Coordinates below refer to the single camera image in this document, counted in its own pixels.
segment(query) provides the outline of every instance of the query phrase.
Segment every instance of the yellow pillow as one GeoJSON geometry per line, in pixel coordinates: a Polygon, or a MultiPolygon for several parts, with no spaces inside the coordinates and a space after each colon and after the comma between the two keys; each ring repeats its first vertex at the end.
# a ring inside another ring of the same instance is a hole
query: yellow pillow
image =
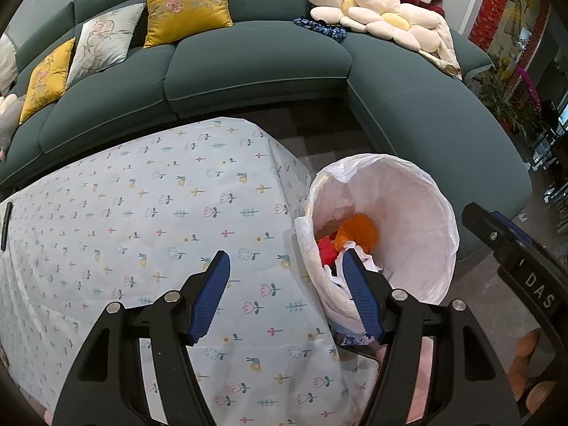
{"type": "Polygon", "coordinates": [[[45,56],[32,72],[20,124],[42,107],[59,99],[65,92],[69,60],[75,38],[66,41],[45,56]]]}
{"type": "Polygon", "coordinates": [[[233,25],[226,0],[147,1],[148,33],[144,48],[233,25]]]}

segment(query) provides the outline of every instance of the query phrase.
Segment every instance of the sofa seat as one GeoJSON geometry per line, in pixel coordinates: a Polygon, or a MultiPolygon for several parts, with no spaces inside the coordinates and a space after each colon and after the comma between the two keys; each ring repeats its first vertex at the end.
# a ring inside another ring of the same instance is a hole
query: sofa seat
{"type": "Polygon", "coordinates": [[[13,187],[49,169],[50,160],[42,152],[39,135],[54,107],[48,104],[16,129],[6,160],[0,162],[0,187],[13,187]]]}
{"type": "Polygon", "coordinates": [[[465,205],[476,202],[511,219],[530,197],[518,152],[493,115],[463,83],[418,53],[392,42],[350,33],[351,110],[380,152],[410,160],[431,174],[458,221],[464,258],[481,242],[461,225],[465,205]]]}
{"type": "Polygon", "coordinates": [[[124,62],[93,73],[59,99],[40,133],[56,161],[154,125],[174,121],[164,96],[173,45],[134,48],[124,62]]]}
{"type": "Polygon", "coordinates": [[[352,59],[331,38],[289,21],[244,21],[182,40],[164,91],[182,118],[344,91],[352,59]]]}

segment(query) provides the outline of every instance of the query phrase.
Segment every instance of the pink flower garland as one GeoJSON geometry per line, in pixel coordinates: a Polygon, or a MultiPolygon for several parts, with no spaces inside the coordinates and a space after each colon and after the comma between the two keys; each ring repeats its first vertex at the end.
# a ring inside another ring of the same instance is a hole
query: pink flower garland
{"type": "Polygon", "coordinates": [[[535,84],[530,79],[529,74],[526,73],[526,70],[522,69],[521,67],[517,67],[515,69],[515,73],[517,73],[523,79],[526,85],[526,89],[528,89],[529,91],[529,97],[532,108],[535,111],[536,115],[540,115],[541,105],[540,105],[539,94],[536,92],[535,84]]]}

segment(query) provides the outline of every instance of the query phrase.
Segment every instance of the flower-shaped cushion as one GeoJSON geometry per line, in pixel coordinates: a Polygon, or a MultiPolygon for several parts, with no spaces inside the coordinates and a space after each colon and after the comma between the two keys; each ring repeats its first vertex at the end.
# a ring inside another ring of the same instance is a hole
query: flower-shaped cushion
{"type": "Polygon", "coordinates": [[[442,39],[434,30],[441,16],[400,0],[309,0],[310,15],[326,24],[341,24],[354,32],[393,40],[412,50],[435,53],[442,39]]]}

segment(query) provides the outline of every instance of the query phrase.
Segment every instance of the sofa armrest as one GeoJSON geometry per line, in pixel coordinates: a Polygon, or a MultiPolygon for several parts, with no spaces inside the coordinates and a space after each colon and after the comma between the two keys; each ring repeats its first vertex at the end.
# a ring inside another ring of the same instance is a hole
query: sofa armrest
{"type": "Polygon", "coordinates": [[[467,82],[478,73],[493,67],[493,63],[486,52],[456,31],[450,29],[450,32],[454,41],[455,55],[458,58],[464,82],[467,82]]]}

